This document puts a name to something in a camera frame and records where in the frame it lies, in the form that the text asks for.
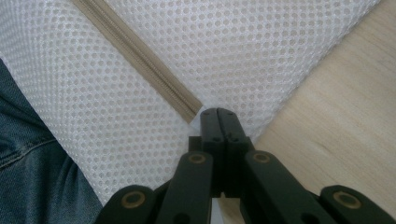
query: white mesh bag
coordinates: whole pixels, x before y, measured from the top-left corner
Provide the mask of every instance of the white mesh bag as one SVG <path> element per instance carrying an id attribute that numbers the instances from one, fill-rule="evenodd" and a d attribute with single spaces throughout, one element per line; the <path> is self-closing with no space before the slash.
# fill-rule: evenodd
<path id="1" fill-rule="evenodd" d="M 253 140 L 377 0 L 107 1 L 206 108 Z M 189 123 L 66 0 L 2 1 L 0 57 L 102 203 L 156 188 L 187 150 Z"/>

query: blue jeans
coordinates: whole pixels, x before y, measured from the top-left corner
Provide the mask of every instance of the blue jeans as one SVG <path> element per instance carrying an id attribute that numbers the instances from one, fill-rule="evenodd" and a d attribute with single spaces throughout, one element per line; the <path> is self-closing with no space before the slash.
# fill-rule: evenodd
<path id="1" fill-rule="evenodd" d="M 0 60 L 0 223 L 93 223 L 101 208 Z"/>

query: beige zipper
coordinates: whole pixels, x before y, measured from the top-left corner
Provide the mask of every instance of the beige zipper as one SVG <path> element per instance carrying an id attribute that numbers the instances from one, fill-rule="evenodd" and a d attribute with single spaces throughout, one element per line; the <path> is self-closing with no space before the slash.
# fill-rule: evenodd
<path id="1" fill-rule="evenodd" d="M 73 0 L 125 59 L 181 115 L 191 122 L 202 103 L 103 0 Z"/>

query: wooden table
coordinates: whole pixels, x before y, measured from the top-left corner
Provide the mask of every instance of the wooden table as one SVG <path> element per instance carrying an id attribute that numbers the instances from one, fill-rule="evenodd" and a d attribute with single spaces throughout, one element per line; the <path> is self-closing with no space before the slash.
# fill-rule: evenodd
<path id="1" fill-rule="evenodd" d="M 314 69 L 270 124 L 259 150 L 305 188 L 344 185 L 396 217 L 396 1 L 383 0 Z M 225 223 L 244 223 L 221 199 Z"/>

